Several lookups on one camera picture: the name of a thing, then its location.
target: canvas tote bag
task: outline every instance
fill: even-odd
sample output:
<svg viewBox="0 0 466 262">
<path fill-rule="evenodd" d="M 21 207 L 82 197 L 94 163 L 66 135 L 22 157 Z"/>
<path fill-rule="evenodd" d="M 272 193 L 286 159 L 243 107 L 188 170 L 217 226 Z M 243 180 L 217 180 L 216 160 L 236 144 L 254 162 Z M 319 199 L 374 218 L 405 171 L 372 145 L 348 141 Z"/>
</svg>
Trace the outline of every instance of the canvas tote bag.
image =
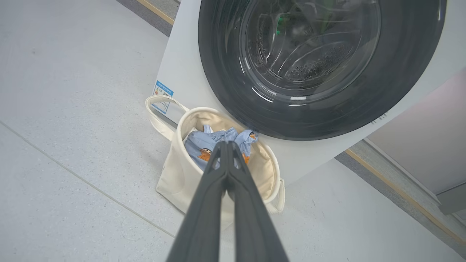
<svg viewBox="0 0 466 262">
<path fill-rule="evenodd" d="M 158 102 L 174 103 L 185 112 L 175 131 L 152 112 L 151 105 Z M 163 95 L 147 98 L 146 109 L 149 112 L 152 126 L 171 141 L 170 151 L 157 183 L 157 192 L 186 213 L 203 171 L 189 156 L 183 139 L 193 128 L 203 130 L 205 124 L 210 125 L 214 131 L 234 127 L 240 133 L 245 128 L 218 110 L 208 107 L 190 110 L 175 99 Z M 284 181 L 280 178 L 280 170 L 274 153 L 260 139 L 251 146 L 251 156 L 247 166 L 269 213 L 282 212 L 285 204 Z M 234 202 L 228 194 L 224 194 L 222 199 L 220 219 L 221 230 L 231 225 L 234 220 Z"/>
</svg>

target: energy label sticker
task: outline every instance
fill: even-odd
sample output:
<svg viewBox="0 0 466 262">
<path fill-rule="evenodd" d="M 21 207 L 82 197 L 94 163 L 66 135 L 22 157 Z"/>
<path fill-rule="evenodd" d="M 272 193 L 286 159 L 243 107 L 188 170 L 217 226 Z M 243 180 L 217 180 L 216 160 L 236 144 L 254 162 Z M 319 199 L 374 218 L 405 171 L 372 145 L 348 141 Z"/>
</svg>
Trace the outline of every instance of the energy label sticker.
<svg viewBox="0 0 466 262">
<path fill-rule="evenodd" d="M 173 91 L 171 91 L 168 87 L 166 87 L 164 84 L 157 80 L 157 83 L 155 84 L 154 95 L 164 95 L 168 97 L 173 97 Z M 169 105 L 170 102 L 158 102 L 152 104 L 153 107 L 157 108 L 160 112 L 164 114 L 167 113 Z"/>
</svg>

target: front-load washing machine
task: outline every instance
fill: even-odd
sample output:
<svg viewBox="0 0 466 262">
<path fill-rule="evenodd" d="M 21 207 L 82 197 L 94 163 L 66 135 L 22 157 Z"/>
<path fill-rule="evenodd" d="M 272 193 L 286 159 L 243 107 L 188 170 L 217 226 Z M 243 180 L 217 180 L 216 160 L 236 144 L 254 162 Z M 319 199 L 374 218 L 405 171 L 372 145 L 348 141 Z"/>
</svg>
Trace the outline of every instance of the front-load washing machine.
<svg viewBox="0 0 466 262">
<path fill-rule="evenodd" d="M 183 0 L 154 94 L 257 130 L 292 183 L 466 66 L 464 10 L 463 0 Z"/>
</svg>

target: cartoon print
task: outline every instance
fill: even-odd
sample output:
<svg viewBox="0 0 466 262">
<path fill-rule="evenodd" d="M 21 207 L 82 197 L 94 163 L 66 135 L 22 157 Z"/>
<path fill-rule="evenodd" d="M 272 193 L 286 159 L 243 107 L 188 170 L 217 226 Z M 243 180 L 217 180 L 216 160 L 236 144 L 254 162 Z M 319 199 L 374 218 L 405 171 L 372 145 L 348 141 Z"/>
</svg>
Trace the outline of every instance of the cartoon print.
<svg viewBox="0 0 466 262">
<path fill-rule="evenodd" d="M 243 158 L 244 158 L 244 163 L 249 164 L 249 157 L 247 157 L 244 153 L 243 153 Z"/>
<path fill-rule="evenodd" d="M 207 148 L 202 148 L 200 149 L 200 151 L 201 151 L 201 154 L 198 156 L 198 158 L 208 162 L 210 159 L 210 155 L 212 155 L 212 151 L 210 151 Z"/>
</svg>

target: laundry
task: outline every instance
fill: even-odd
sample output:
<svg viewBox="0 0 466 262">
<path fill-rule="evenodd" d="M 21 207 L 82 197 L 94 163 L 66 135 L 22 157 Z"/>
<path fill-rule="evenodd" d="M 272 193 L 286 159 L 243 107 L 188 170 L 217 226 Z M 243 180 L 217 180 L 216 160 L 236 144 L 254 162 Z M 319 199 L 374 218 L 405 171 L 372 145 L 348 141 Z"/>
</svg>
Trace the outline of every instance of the laundry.
<svg viewBox="0 0 466 262">
<path fill-rule="evenodd" d="M 213 131 L 209 125 L 204 125 L 204 131 L 193 129 L 185 139 L 186 151 L 191 159 L 204 170 L 210 159 L 213 148 L 220 141 L 234 141 L 243 154 L 246 164 L 251 156 L 251 144 L 258 139 L 258 133 L 246 129 L 240 134 L 233 127 L 228 130 Z"/>
</svg>

